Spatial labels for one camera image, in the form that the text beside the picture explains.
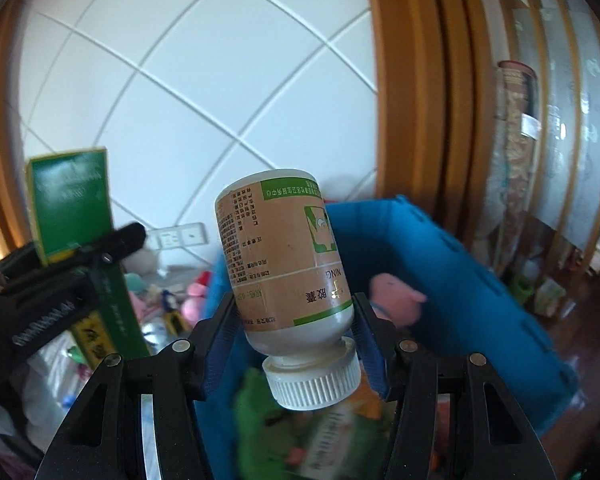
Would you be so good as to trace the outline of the green medicine box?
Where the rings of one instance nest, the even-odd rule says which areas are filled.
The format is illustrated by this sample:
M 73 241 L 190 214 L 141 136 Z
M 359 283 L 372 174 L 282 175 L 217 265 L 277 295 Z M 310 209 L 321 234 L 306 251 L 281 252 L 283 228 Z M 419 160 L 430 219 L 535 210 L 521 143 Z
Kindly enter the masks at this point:
M 26 183 L 30 226 L 43 262 L 66 260 L 114 232 L 103 148 L 33 157 Z M 148 356 L 122 266 L 102 270 L 96 289 L 95 309 L 70 328 L 87 365 L 94 368 L 114 352 L 127 359 Z

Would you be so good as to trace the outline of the white pill bottle tan label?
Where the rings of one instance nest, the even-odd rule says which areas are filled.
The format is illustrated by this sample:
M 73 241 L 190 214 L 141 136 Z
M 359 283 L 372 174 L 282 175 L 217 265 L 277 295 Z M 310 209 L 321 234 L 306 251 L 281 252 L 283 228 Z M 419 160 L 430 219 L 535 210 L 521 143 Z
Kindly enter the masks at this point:
M 358 388 L 354 307 L 332 222 L 310 174 L 268 170 L 215 201 L 230 287 L 274 400 L 314 411 Z

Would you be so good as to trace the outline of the pig plush red dress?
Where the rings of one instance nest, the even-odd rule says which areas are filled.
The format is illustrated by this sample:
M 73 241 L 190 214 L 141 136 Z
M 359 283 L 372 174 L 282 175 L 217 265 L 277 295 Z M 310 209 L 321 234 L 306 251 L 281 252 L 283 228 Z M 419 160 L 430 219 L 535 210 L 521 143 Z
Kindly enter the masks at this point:
M 181 315 L 192 327 L 202 319 L 210 280 L 211 272 L 204 271 L 186 288 L 186 297 L 181 305 Z

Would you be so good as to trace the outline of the George pig plush blue shirt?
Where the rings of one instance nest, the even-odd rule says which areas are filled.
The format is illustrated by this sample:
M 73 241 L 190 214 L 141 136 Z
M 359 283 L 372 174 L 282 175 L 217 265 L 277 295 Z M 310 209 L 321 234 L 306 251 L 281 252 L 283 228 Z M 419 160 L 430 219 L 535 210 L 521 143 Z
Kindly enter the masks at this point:
M 378 318 L 402 328 L 414 325 L 427 297 L 400 278 L 383 273 L 370 280 L 370 305 Z

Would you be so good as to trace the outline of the blue plastic crate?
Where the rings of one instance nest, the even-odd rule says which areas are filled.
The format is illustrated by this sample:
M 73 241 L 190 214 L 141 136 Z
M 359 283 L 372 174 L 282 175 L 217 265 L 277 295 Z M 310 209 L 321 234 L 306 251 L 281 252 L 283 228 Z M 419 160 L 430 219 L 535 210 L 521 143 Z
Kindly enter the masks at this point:
M 405 198 L 325 206 L 352 299 L 363 294 L 370 301 L 370 280 L 383 273 L 427 297 L 414 325 L 394 327 L 436 359 L 437 400 L 443 393 L 451 398 L 449 476 L 553 478 L 539 435 L 569 403 L 577 379 L 542 326 Z M 223 254 L 212 272 L 206 318 L 227 294 L 233 291 Z M 237 314 L 239 332 L 211 401 L 212 434 L 226 447 L 213 455 L 215 479 L 237 472 L 235 399 L 250 368 L 264 374 L 264 356 L 250 346 Z

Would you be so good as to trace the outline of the rolled patterned mat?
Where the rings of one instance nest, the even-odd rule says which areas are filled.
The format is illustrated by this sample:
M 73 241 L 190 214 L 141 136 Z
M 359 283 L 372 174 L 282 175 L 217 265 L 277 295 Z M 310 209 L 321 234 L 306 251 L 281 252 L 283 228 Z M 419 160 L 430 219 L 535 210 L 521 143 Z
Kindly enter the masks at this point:
M 471 253 L 500 275 L 513 261 L 524 230 L 540 136 L 538 77 L 527 64 L 498 63 L 494 133 Z

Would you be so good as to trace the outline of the white wall socket panel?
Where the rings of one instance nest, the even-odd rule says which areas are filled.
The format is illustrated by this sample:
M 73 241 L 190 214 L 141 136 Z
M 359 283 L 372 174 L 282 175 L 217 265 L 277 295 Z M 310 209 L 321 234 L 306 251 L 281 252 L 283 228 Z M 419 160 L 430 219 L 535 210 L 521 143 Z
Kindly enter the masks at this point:
M 145 247 L 158 252 L 175 248 L 204 246 L 208 244 L 206 227 L 201 222 L 172 226 L 172 228 L 149 230 Z

